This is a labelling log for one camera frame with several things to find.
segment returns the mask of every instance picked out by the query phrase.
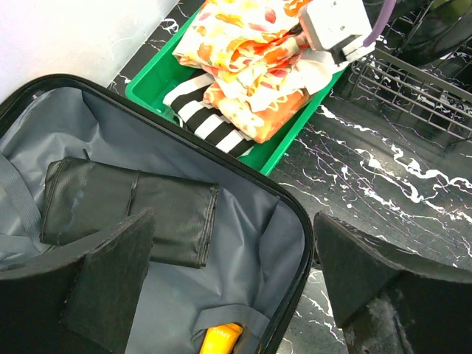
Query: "green basket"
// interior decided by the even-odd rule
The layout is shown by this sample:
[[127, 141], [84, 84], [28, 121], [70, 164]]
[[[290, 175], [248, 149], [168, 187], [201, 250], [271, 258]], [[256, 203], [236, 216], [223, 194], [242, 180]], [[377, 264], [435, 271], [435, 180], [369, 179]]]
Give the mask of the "green basket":
[[[196, 15], [197, 13], [187, 21], [126, 87], [127, 98], [171, 122], [175, 122], [173, 112], [162, 103], [162, 100], [168, 92], [187, 80], [194, 71], [192, 68], [179, 65], [172, 52]], [[257, 144], [249, 155], [241, 157], [240, 160], [267, 176], [328, 95], [341, 74], [342, 72], [334, 74], [330, 84], [292, 117], [272, 139], [264, 144]]]

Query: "open suitcase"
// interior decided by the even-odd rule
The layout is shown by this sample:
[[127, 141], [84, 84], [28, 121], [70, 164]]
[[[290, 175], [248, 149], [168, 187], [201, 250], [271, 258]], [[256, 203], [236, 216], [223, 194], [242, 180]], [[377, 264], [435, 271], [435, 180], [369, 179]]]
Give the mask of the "open suitcase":
[[[149, 210], [105, 236], [41, 255], [0, 253], [0, 268], [7, 265], [0, 269], [0, 353], [193, 354], [202, 340], [195, 330], [230, 322], [244, 322], [234, 353], [275, 353], [313, 253], [313, 227], [295, 198], [191, 133], [79, 77], [39, 78], [1, 104], [0, 152], [39, 210], [49, 164], [82, 158], [84, 150], [104, 164], [218, 183], [207, 265], [148, 262]], [[0, 251], [2, 242], [25, 235], [1, 188], [0, 234]], [[110, 242], [113, 264], [99, 257]], [[96, 263], [81, 263], [93, 253]], [[81, 277], [84, 264], [98, 278]], [[71, 268], [58, 274], [65, 266]], [[239, 308], [222, 310], [227, 318], [210, 316], [195, 328], [203, 310], [226, 305]]]

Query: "suitcase strap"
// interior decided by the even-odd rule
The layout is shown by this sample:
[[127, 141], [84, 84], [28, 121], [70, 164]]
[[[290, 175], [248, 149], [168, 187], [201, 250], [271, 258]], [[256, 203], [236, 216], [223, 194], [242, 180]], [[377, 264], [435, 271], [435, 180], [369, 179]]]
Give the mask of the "suitcase strap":
[[233, 322], [244, 327], [244, 336], [250, 333], [253, 338], [256, 338], [256, 342], [258, 342], [259, 339], [262, 338], [270, 319], [254, 308], [245, 305], [235, 304], [217, 308], [207, 308], [200, 312], [195, 321], [192, 340], [196, 343], [208, 328]]
[[0, 187], [2, 187], [15, 208], [28, 235], [25, 237], [0, 234], [0, 252], [25, 253], [31, 243], [38, 253], [43, 253], [49, 246], [39, 240], [41, 233], [41, 213], [31, 196], [28, 187], [17, 169], [0, 153]]

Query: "striped fabric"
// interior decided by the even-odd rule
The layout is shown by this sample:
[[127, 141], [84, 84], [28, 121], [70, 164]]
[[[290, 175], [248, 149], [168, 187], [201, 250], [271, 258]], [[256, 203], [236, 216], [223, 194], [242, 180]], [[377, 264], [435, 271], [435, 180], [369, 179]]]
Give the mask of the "striped fabric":
[[255, 142], [228, 122], [221, 112], [202, 103], [204, 92], [215, 82], [212, 75], [197, 70], [164, 98], [188, 131], [234, 157], [247, 155]]

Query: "black marble surface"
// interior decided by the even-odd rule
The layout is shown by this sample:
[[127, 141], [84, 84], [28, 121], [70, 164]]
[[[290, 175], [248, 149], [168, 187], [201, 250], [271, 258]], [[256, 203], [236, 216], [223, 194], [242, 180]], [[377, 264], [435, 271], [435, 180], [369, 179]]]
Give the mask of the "black marble surface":
[[[137, 72], [202, 1], [179, 3], [109, 86]], [[324, 210], [413, 253], [472, 270], [472, 145], [336, 85], [270, 177], [313, 217]], [[312, 270], [279, 354], [345, 354], [321, 271]]]

